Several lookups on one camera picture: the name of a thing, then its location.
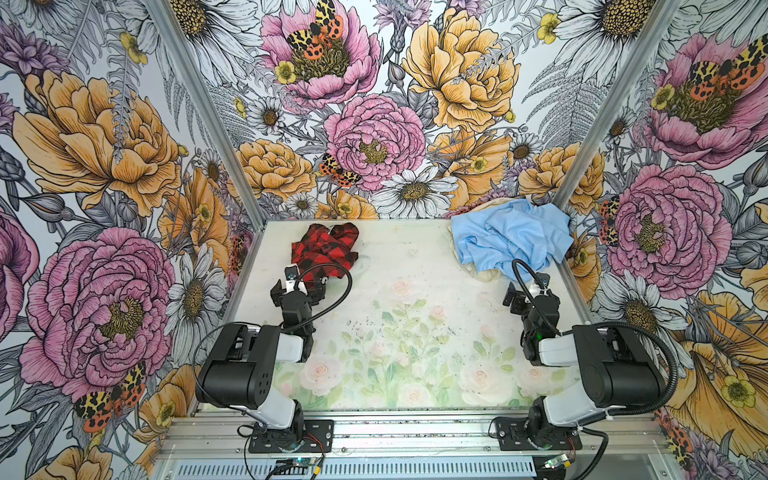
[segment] crumpled clothing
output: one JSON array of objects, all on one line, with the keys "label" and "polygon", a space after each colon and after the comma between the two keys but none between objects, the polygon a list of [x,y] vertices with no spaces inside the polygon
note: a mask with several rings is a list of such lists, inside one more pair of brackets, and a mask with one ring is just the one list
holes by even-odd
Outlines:
[{"label": "crumpled clothing", "polygon": [[[352,247],[359,235],[353,223],[334,225],[332,228],[313,223],[300,241],[291,244],[291,262],[299,267],[301,273],[321,263],[337,263],[349,270],[357,260],[357,252],[352,252]],[[305,275],[303,281],[311,282],[325,276],[341,278],[344,272],[331,266],[322,266]]]},{"label": "crumpled clothing", "polygon": [[[569,220],[555,205],[535,207],[526,199],[456,215],[451,228],[458,261],[474,263],[478,271],[499,269],[510,278],[515,278],[514,259],[543,270],[549,257],[561,262],[573,244]],[[524,281],[531,279],[525,269],[519,270]]]}]

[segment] pink peony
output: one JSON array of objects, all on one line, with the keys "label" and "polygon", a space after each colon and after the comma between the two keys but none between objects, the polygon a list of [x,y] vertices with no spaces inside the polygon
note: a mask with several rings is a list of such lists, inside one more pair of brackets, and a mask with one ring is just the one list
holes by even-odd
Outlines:
[{"label": "pink peony", "polygon": [[[695,62],[721,65],[747,47],[746,42],[732,47],[731,39],[718,45],[715,36],[694,35],[667,63],[668,71],[656,77],[659,90],[644,125],[644,136],[654,151],[664,151],[680,162],[697,162],[708,170],[725,167],[768,136],[768,75],[745,90],[728,87],[705,101],[690,96],[693,85],[688,78]],[[664,95],[671,89],[663,90],[665,85],[674,88],[668,101]]]},{"label": "pink peony", "polygon": [[39,263],[35,241],[18,220],[0,209],[0,341],[16,324],[24,305],[24,284]]},{"label": "pink peony", "polygon": [[[297,80],[286,85],[291,98],[306,109],[322,108],[327,104],[338,104],[349,100],[359,92],[373,88],[379,74],[379,58],[381,45],[376,34],[368,36],[365,26],[361,26],[357,11],[352,8],[349,13],[336,0],[336,14],[343,20],[342,47],[349,54],[349,66],[343,76],[325,74],[321,77],[310,78],[309,81]],[[279,16],[267,15],[261,21],[262,49],[267,52],[262,55],[263,64],[275,68],[281,61],[293,62],[293,49],[288,45],[286,37],[295,31],[307,30],[315,21],[315,7],[310,13],[296,11],[289,16],[281,11]]]},{"label": "pink peony", "polygon": [[406,168],[424,160],[426,141],[419,116],[377,94],[353,98],[341,114],[326,120],[328,153],[342,168],[362,176],[363,190],[379,190]]},{"label": "pink peony", "polygon": [[170,349],[163,330],[174,277],[160,247],[128,228],[54,253],[29,290],[36,336],[22,350],[22,378],[78,399],[111,391],[142,361],[151,375]]},{"label": "pink peony", "polygon": [[690,165],[643,167],[619,197],[617,247],[608,261],[658,285],[661,296],[696,293],[724,262],[733,235],[715,180]]}]

